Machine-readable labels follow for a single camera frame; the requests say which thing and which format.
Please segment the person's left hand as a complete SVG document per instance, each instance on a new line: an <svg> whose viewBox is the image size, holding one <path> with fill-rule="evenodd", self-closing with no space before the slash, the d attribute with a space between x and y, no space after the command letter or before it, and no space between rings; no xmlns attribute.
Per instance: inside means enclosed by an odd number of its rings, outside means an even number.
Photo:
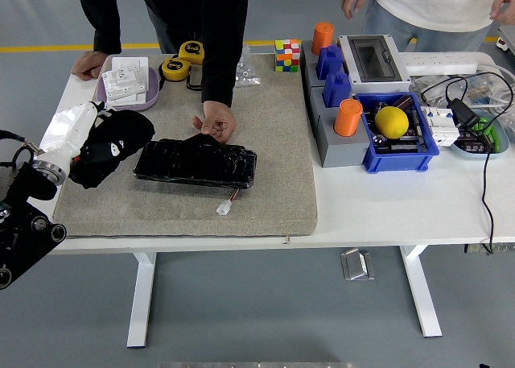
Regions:
<svg viewBox="0 0 515 368"><path fill-rule="evenodd" d="M489 18L501 25L513 25L515 21L514 0L493 0Z"/></svg>
<svg viewBox="0 0 515 368"><path fill-rule="evenodd" d="M218 101L205 101L203 109L204 119L194 116L192 125L202 134L211 135L219 143L227 143L237 127L231 109Z"/></svg>

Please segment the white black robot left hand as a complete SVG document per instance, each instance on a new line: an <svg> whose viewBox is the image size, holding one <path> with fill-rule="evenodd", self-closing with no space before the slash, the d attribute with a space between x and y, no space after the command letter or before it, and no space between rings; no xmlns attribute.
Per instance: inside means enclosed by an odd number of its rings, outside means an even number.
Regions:
<svg viewBox="0 0 515 368"><path fill-rule="evenodd" d="M43 153L37 155L33 166L68 170L96 125L98 112L104 108L103 101L89 101L56 112L39 145Z"/></svg>

